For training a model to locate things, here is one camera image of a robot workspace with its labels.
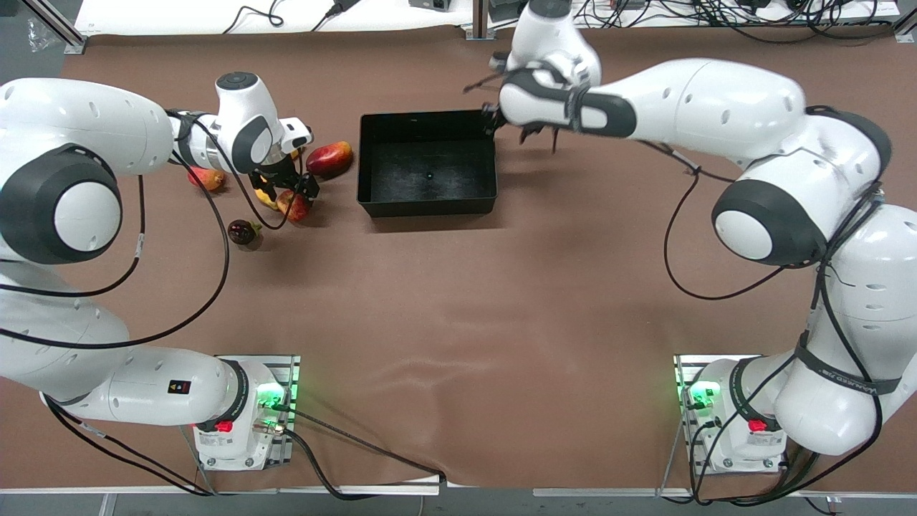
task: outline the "dark purple fruit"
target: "dark purple fruit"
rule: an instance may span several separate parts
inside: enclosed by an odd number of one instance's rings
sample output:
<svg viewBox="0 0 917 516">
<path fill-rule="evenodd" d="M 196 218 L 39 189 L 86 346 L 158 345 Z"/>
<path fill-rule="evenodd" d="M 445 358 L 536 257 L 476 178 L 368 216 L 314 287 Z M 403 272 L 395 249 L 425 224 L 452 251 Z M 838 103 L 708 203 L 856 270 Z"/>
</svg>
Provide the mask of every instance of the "dark purple fruit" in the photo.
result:
<svg viewBox="0 0 917 516">
<path fill-rule="evenodd" d="M 258 222 L 248 222 L 247 220 L 233 220 L 226 228 L 226 234 L 229 239 L 239 245 L 249 245 L 258 238 L 261 231 L 261 225 Z"/>
</svg>

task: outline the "round white joint cover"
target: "round white joint cover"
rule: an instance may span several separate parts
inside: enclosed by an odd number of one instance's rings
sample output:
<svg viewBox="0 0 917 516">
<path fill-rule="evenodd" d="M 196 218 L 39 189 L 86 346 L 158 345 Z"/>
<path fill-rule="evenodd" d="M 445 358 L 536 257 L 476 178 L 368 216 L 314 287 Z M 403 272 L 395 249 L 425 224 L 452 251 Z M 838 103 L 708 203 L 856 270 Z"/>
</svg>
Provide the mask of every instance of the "round white joint cover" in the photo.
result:
<svg viewBox="0 0 917 516">
<path fill-rule="evenodd" d="M 747 213 L 724 211 L 713 225 L 726 247 L 748 260 L 763 260 L 774 247 L 767 228 Z"/>
<path fill-rule="evenodd" d="M 95 251 L 107 245 L 120 226 L 121 207 L 117 197 L 100 183 L 71 186 L 54 207 L 58 236 L 76 251 Z"/>
</svg>

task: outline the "red apple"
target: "red apple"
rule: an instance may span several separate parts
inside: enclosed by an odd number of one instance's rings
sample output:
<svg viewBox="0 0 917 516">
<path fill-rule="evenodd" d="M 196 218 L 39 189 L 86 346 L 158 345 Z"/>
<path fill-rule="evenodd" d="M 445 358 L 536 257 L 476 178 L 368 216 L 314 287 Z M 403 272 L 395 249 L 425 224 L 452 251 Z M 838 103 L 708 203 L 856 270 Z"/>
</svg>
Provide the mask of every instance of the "red apple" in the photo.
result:
<svg viewBox="0 0 917 516">
<path fill-rule="evenodd" d="M 293 207 L 289 208 L 291 199 L 293 200 Z M 285 214 L 287 208 L 290 209 L 290 215 L 287 216 L 287 219 L 291 222 L 299 222 L 309 214 L 309 203 L 305 202 L 303 194 L 296 194 L 296 197 L 293 197 L 292 190 L 284 190 L 277 196 L 277 210 Z"/>
<path fill-rule="evenodd" d="M 205 168 L 199 168 L 196 166 L 191 167 L 191 172 L 201 180 L 201 183 L 204 184 L 204 188 L 208 192 L 213 192 L 217 188 L 223 185 L 223 182 L 226 181 L 226 174 L 223 174 L 219 170 L 207 170 Z M 198 186 L 197 181 L 194 181 L 194 177 L 191 175 L 191 172 L 188 173 L 188 182 L 194 186 Z"/>
<path fill-rule="evenodd" d="M 353 164 L 353 149 L 346 141 L 319 147 L 305 159 L 305 170 L 315 177 L 343 174 Z"/>
</svg>

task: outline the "yellow fruit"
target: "yellow fruit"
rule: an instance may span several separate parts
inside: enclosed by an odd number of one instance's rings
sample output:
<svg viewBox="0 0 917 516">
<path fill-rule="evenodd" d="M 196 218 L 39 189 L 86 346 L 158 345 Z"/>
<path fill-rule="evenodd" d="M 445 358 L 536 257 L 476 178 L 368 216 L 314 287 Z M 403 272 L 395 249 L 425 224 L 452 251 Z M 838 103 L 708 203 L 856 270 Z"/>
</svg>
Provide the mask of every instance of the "yellow fruit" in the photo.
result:
<svg viewBox="0 0 917 516">
<path fill-rule="evenodd" d="M 264 190 L 259 190 L 259 189 L 256 188 L 256 189 L 255 189 L 255 196 L 258 198 L 259 201 L 261 201 L 261 204 L 263 204 L 264 206 L 266 206 L 266 207 L 268 207 L 268 208 L 270 208 L 270 209 L 276 209 L 276 210 L 280 211 L 280 209 L 277 208 L 277 203 L 275 203 L 274 201 L 272 201 L 271 198 L 268 197 L 267 192 L 265 192 Z"/>
</svg>

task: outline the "black sticker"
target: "black sticker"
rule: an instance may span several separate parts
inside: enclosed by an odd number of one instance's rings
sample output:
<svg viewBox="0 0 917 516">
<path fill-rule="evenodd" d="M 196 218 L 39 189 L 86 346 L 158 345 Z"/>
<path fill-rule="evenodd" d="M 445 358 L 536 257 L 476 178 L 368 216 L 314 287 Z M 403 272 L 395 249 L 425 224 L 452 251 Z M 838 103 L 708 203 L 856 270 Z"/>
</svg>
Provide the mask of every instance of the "black sticker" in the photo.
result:
<svg viewBox="0 0 917 516">
<path fill-rule="evenodd" d="M 188 394 L 189 392 L 191 392 L 189 380 L 170 380 L 169 394 Z"/>
</svg>

